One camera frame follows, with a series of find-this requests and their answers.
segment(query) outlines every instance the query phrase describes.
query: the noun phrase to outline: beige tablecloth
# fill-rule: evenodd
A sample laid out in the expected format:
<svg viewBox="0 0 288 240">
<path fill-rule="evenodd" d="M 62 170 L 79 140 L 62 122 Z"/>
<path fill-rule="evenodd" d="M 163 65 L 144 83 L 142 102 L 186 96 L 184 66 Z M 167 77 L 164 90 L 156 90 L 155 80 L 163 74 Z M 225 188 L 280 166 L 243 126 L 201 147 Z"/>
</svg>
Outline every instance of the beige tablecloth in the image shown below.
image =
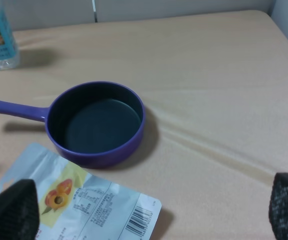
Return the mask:
<svg viewBox="0 0 288 240">
<path fill-rule="evenodd" d="M 124 84 L 148 111 L 140 148 L 91 173 L 161 200 L 152 240 L 272 240 L 275 172 L 288 172 L 288 41 L 259 11 L 15 33 L 22 66 L 0 100 L 47 107 L 88 81 Z M 41 123 L 0 115 L 0 177 Z"/>
</svg>

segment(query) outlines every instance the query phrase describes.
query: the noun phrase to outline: small saucepan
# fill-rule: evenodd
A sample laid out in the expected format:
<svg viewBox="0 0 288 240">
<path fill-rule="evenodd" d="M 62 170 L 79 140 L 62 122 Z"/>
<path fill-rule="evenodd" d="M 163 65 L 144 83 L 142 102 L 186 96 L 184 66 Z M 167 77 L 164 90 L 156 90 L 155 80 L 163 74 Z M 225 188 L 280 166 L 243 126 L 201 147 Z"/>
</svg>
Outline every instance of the small saucepan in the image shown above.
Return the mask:
<svg viewBox="0 0 288 240">
<path fill-rule="evenodd" d="M 84 168 L 106 168 L 139 146 L 145 107 L 129 88 L 96 81 L 62 93 L 50 107 L 0 101 L 0 114 L 45 122 L 57 151 Z"/>
</svg>

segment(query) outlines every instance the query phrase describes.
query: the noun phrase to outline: snack package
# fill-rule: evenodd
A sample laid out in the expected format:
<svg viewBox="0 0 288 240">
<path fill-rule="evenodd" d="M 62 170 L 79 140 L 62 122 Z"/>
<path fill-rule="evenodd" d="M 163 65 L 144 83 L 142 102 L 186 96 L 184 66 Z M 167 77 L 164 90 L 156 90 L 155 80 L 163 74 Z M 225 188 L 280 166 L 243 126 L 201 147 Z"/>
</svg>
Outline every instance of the snack package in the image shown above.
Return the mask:
<svg viewBox="0 0 288 240">
<path fill-rule="evenodd" d="M 20 179 L 37 187 L 37 240 L 148 240 L 161 202 L 96 177 L 33 143 L 0 180 L 0 192 Z"/>
</svg>

